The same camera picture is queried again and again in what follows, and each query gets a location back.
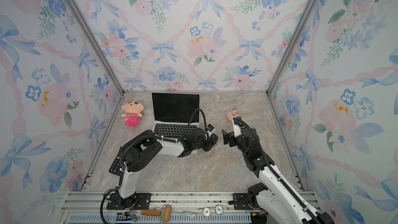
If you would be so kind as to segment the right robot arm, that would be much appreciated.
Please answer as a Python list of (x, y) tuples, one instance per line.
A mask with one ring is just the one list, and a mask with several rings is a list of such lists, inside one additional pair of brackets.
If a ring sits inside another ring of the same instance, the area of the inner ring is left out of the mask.
[(308, 203), (285, 179), (260, 144), (256, 131), (240, 117), (232, 119), (233, 132), (223, 131), (223, 141), (236, 146), (247, 168), (261, 181), (248, 188), (247, 200), (254, 209), (263, 209), (280, 224), (333, 224), (326, 212)]

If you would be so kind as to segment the silver laptop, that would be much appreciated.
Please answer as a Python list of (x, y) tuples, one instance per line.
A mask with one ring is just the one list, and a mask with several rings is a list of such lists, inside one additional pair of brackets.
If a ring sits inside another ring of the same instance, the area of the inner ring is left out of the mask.
[(193, 112), (200, 107), (198, 94), (153, 92), (151, 98), (155, 135), (177, 139), (184, 132), (190, 135), (199, 127), (199, 113), (192, 117)]

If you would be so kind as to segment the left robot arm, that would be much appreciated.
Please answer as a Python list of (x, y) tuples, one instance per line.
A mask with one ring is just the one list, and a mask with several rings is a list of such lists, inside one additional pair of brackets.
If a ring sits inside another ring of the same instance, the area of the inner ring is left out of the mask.
[(210, 151), (217, 143), (214, 127), (208, 125), (204, 130), (194, 129), (190, 135), (183, 134), (178, 139), (156, 136), (147, 130), (120, 147), (109, 172), (119, 176), (116, 195), (121, 200), (133, 199), (139, 172), (157, 155), (170, 155), (183, 158), (196, 150)]

